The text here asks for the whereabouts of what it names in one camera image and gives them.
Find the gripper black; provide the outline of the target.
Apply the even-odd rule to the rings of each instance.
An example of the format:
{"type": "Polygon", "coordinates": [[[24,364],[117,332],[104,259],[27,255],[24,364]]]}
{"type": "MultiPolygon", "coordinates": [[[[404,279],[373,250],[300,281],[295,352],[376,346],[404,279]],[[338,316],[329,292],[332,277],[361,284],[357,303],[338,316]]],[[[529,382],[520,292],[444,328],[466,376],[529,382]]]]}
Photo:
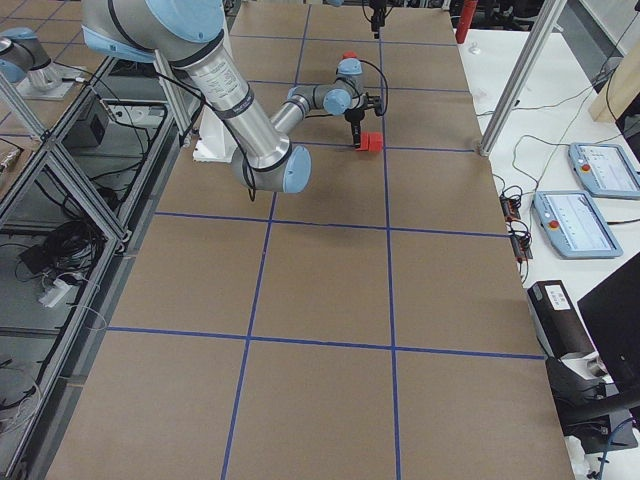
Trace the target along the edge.
{"type": "Polygon", "coordinates": [[[373,38],[378,38],[378,26],[379,28],[385,26],[387,0],[369,0],[368,5],[372,8],[371,32],[373,38]]]}
{"type": "Polygon", "coordinates": [[[365,111],[361,108],[349,109],[344,113],[344,118],[350,123],[352,146],[361,148],[361,121],[365,118],[365,111]]]}

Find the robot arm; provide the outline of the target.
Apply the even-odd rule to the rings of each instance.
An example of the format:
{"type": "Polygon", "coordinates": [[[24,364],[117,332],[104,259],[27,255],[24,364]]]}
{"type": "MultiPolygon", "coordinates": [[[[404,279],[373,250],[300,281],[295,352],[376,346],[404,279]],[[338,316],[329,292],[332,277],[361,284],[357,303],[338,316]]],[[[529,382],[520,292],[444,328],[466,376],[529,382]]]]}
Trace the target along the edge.
{"type": "Polygon", "coordinates": [[[366,103],[361,63],[344,59],[332,83],[291,89],[279,111],[268,116],[223,45],[224,24],[219,1],[106,0],[82,6],[84,40],[91,49],[140,63],[161,53],[187,73],[236,141],[231,165],[249,191],[299,193],[311,175],[311,155],[293,145],[289,134],[312,110],[360,119],[366,103]]]}

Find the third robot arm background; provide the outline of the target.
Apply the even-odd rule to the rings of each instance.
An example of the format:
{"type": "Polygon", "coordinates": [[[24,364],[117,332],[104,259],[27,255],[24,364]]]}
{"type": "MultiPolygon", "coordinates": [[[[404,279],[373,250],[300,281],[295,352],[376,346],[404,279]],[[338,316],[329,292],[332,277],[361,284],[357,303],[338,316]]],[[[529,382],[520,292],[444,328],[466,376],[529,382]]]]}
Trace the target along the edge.
{"type": "Polygon", "coordinates": [[[28,27],[1,32],[1,73],[25,99],[62,100],[75,76],[54,64],[36,33],[28,27]]]}

